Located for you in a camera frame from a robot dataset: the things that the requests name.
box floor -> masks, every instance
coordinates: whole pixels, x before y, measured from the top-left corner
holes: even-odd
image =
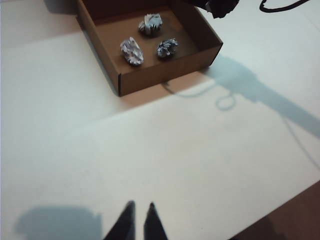
[[[144,19],[144,15],[149,13],[160,13],[163,21],[162,28],[155,37],[145,36],[138,31],[139,23]],[[126,15],[106,17],[95,20],[94,23],[104,46],[113,58],[118,71],[122,74],[161,64],[163,60],[158,59],[156,53],[159,43],[165,39],[176,38],[179,43],[176,54],[167,61],[199,52],[197,46],[169,7],[152,8]],[[130,66],[121,53],[120,43],[129,37],[133,37],[143,51],[144,63],[139,67]]]

black object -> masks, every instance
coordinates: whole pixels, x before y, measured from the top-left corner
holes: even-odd
[[[299,0],[289,6],[284,6],[284,7],[279,7],[279,8],[266,8],[265,3],[267,2],[267,0],[263,0],[260,4],[260,10],[265,13],[283,12],[283,11],[288,11],[288,10],[294,9],[294,8],[300,6],[301,4],[304,4],[308,1],[309,0]]]
[[[213,18],[224,18],[228,13],[230,13],[237,4],[239,0],[183,0],[188,4],[192,4],[204,10],[212,13]]]
[[[129,201],[104,240],[135,240],[136,205]],[[150,204],[144,223],[144,240],[168,240],[155,204]]]
[[[136,204],[129,201],[104,240],[135,240]]]
[[[150,204],[144,223],[144,240],[168,240],[153,202]]]

cardboard box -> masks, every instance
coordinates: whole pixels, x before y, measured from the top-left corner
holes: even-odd
[[[212,64],[223,42],[199,10],[181,0],[78,0],[79,17],[119,96],[198,71]],[[160,13],[163,25],[156,37],[138,31],[144,15]],[[133,37],[144,63],[131,66],[120,43]],[[158,44],[169,38],[179,43],[167,60],[157,57]]]

white table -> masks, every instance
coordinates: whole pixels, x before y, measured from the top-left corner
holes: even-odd
[[[2,239],[99,240],[135,200],[137,240],[151,201],[169,239],[226,240],[320,180],[320,1],[203,11],[211,68],[121,98],[62,3],[1,4]]]

wooden floor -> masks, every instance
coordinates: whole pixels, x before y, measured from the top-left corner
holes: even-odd
[[[234,239],[320,240],[320,181],[236,235]]]

